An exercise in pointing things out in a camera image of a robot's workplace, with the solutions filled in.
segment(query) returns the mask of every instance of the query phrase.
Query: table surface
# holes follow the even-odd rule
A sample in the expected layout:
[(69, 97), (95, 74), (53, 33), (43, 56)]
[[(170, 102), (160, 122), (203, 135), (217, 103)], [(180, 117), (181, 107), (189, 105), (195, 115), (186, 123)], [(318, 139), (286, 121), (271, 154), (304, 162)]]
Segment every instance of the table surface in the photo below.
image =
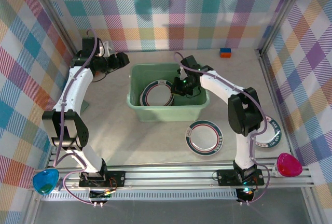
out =
[[(221, 76), (238, 86), (253, 87), (258, 93), (266, 115), (280, 125), (264, 80), (258, 56), (253, 49), (232, 49), (230, 59), (220, 58), (218, 50), (186, 50), (184, 56), (193, 55), (203, 65), (214, 68)], [(174, 62), (174, 51), (128, 53), (130, 64), (109, 74), (104, 80), (91, 83), (85, 100), (90, 104), (81, 115), (89, 130), (89, 144), (107, 165), (206, 162), (233, 160), (236, 155), (235, 133), (228, 123), (227, 104), (210, 92), (211, 102), (199, 117), (209, 120), (221, 129), (224, 143), (212, 156), (193, 153), (185, 141), (185, 131), (192, 123), (139, 122), (130, 109), (126, 97), (130, 83), (130, 68), (139, 63)], [(273, 148), (255, 149), (257, 158), (277, 157), (289, 153), (282, 129), (282, 138)], [(74, 159), (66, 158), (59, 167), (75, 166)]]

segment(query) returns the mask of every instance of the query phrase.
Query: green plastic bin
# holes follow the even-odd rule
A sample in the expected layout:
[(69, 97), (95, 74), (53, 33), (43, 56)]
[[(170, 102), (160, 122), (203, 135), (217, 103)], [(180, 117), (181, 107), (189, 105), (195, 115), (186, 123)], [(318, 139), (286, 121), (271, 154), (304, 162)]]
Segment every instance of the green plastic bin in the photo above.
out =
[(185, 96), (175, 96), (172, 106), (141, 106), (140, 95), (145, 87), (154, 80), (168, 80), (171, 83), (178, 76), (177, 63), (138, 64), (131, 68), (127, 104), (134, 109), (141, 122), (158, 121), (195, 121), (201, 110), (210, 103), (210, 95), (204, 88), (201, 93), (191, 99)]

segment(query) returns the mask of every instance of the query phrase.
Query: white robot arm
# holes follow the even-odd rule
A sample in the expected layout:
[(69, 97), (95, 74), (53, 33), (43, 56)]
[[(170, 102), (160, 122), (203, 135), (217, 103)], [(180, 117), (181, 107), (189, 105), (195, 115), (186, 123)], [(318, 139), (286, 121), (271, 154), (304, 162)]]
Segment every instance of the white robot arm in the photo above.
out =
[[(216, 77), (221, 77), (216, 71), (209, 71), (209, 73), (215, 75)], [(241, 90), (244, 90), (244, 88), (238, 87), (229, 81), (227, 82), (233, 85), (233, 88), (225, 85), (224, 83), (220, 82), (219, 80), (211, 76), (202, 75), (200, 77), (201, 87), (213, 92), (226, 104), (228, 102), (228, 99), (232, 95), (238, 94), (238, 92), (235, 91), (234, 88), (239, 88)], [(235, 156), (235, 163), (243, 170), (251, 168), (254, 165), (254, 162), (250, 158), (250, 136), (251, 133), (249, 133), (248, 136), (243, 136), (242, 134), (236, 133), (237, 153)]]
[[(80, 109), (89, 84), (97, 72), (105, 75), (126, 66), (129, 63), (128, 56), (124, 53), (109, 55), (99, 46), (90, 63), (81, 69), (88, 57), (93, 52), (94, 39), (86, 37), (82, 39), (83, 49), (76, 54), (71, 62), (69, 78), (65, 89), (52, 111), (45, 111), (42, 119), (47, 131), (51, 145), (59, 148), (61, 136), (61, 124), (64, 126), (62, 145), (60, 149), (66, 153), (73, 154), (72, 157), (84, 168), (82, 177), (86, 181), (107, 182), (109, 175), (105, 161), (97, 156), (92, 147), (88, 145), (89, 131), (80, 118)], [(61, 122), (61, 114), (64, 115), (64, 122)]]
[(249, 96), (259, 106), (256, 91), (253, 88), (245, 89), (236, 86), (209, 66), (200, 66), (192, 55), (182, 58), (181, 68), (178, 70), (179, 77), (174, 78), (172, 93), (181, 96), (193, 95), (195, 87), (202, 87), (221, 98), (228, 105), (228, 121), (236, 133), (237, 153), (233, 163), (233, 172), (236, 177), (234, 183), (247, 181), (250, 177), (255, 177), (255, 180), (256, 178), (262, 179), (261, 171), (257, 169), (257, 165), (252, 159), (254, 154), (251, 138), (260, 128), (263, 117), (255, 103), (247, 98)]

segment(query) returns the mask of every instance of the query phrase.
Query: plaid wall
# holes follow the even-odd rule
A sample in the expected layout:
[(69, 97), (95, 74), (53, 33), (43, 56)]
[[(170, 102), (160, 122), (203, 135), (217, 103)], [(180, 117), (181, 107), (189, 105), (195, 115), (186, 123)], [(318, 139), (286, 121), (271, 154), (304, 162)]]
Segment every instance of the plaid wall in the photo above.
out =
[(257, 48), (285, 0), (51, 0), (71, 39), (94, 28), (117, 51)]
[(297, 0), (268, 57), (296, 154), (332, 223), (332, 0)]
[(17, 223), (49, 147), (43, 111), (66, 81), (71, 55), (38, 0), (0, 0), (0, 223)]

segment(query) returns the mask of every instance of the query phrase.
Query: plate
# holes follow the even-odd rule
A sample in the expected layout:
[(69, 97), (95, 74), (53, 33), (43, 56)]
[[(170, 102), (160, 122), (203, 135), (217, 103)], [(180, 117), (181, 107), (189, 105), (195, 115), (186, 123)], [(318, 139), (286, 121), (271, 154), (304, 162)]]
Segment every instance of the plate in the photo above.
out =
[[(268, 121), (268, 128), (262, 135), (256, 136), (256, 145), (263, 148), (272, 148), (276, 146), (281, 140), (281, 128), (280, 125), (271, 117), (266, 116)], [(262, 131), (264, 124), (260, 126), (258, 132)]]
[(140, 103), (142, 106), (169, 106), (173, 103), (171, 94), (172, 84), (167, 80), (151, 82), (142, 92)]
[(198, 155), (210, 156), (223, 145), (223, 134), (218, 126), (207, 120), (192, 123), (186, 131), (189, 148)]

